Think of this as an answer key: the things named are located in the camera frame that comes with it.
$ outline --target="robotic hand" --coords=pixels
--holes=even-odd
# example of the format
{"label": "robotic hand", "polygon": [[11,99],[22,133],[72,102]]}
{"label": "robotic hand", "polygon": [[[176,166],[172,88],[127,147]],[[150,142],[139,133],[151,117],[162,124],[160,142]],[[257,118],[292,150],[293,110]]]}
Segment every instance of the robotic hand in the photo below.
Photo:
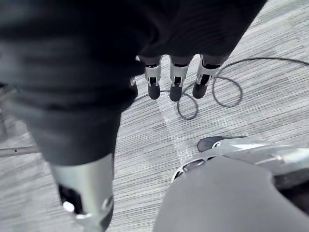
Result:
{"label": "robotic hand", "polygon": [[154,232],[307,232],[309,149],[205,138],[175,173]]}

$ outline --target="black cable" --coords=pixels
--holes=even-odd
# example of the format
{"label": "black cable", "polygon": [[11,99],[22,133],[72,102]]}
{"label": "black cable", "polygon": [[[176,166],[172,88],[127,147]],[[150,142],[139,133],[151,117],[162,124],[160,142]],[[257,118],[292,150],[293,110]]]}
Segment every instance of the black cable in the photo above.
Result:
{"label": "black cable", "polygon": [[[230,64],[227,64],[225,66],[223,66],[219,71],[218,73],[213,77],[213,81],[212,81],[212,85],[211,85],[211,88],[212,88],[212,96],[214,98],[214,100],[222,107],[227,107],[227,108],[231,108],[231,107],[235,107],[237,105],[239,105],[242,101],[242,97],[243,97],[243,91],[242,91],[242,88],[240,86],[240,84],[237,82],[237,81],[234,81],[228,77],[223,77],[223,76],[220,76],[220,74],[223,72],[223,70],[227,69],[228,67],[231,67],[235,64],[238,64],[238,63],[241,63],[241,62],[246,62],[246,61],[251,61],[251,60],[258,60],[258,59],[267,59],[267,60],[283,60],[283,61],[289,61],[289,62],[293,62],[293,63],[299,63],[299,64],[303,64],[305,66],[309,66],[309,63],[308,62],[305,62],[305,61],[302,61],[302,60],[299,60],[299,59],[291,59],[291,58],[281,58],[281,57],[253,57],[253,58],[246,58],[246,59],[241,59],[241,60],[237,60],[235,62],[232,62]],[[226,104],[223,104],[222,102],[220,102],[216,96],[216,93],[215,93],[215,84],[216,84],[216,81],[217,79],[223,79],[223,80],[227,80],[229,82],[232,82],[234,85],[237,86],[237,88],[239,89],[239,99],[237,100],[237,102],[233,105],[226,105]],[[195,81],[192,82],[189,86],[187,86],[184,90],[183,90],[183,95],[189,97],[193,103],[195,104],[196,106],[196,109],[195,109],[195,112],[193,114],[193,116],[191,117],[187,117],[187,116],[184,116],[181,112],[180,112],[180,101],[177,102],[177,111],[178,111],[178,114],[181,118],[185,119],[185,120],[191,120],[191,119],[194,119],[196,118],[197,114],[198,114],[198,103],[197,101],[192,97],[190,96],[189,94],[186,93],[186,91],[192,87],[193,85],[195,84]],[[170,92],[169,90],[161,90],[160,92]],[[139,98],[136,98],[135,101],[138,101],[144,97],[148,96],[148,94],[145,94]]]}

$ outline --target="silver metal bracket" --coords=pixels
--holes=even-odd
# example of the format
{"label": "silver metal bracket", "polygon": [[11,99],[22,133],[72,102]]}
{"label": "silver metal bracket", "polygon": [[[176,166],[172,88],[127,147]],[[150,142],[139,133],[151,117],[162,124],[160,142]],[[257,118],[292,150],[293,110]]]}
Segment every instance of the silver metal bracket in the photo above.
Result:
{"label": "silver metal bracket", "polygon": [[176,67],[173,65],[172,60],[170,58],[170,81],[171,81],[171,86],[175,87],[175,77],[180,77],[181,81],[179,84],[179,87],[183,86],[183,82],[187,76],[189,65],[184,66],[184,67]]}
{"label": "silver metal bracket", "polygon": [[203,66],[203,64],[202,64],[202,62],[203,62],[203,55],[200,55],[200,57],[201,57],[201,60],[199,62],[198,69],[197,69],[197,80],[196,80],[196,83],[198,85],[200,85],[201,84],[201,80],[203,78],[203,75],[209,75],[210,78],[209,78],[208,82],[205,84],[207,86],[209,84],[212,76],[217,74],[217,72],[219,70],[219,67],[216,68],[216,69],[206,69]]}

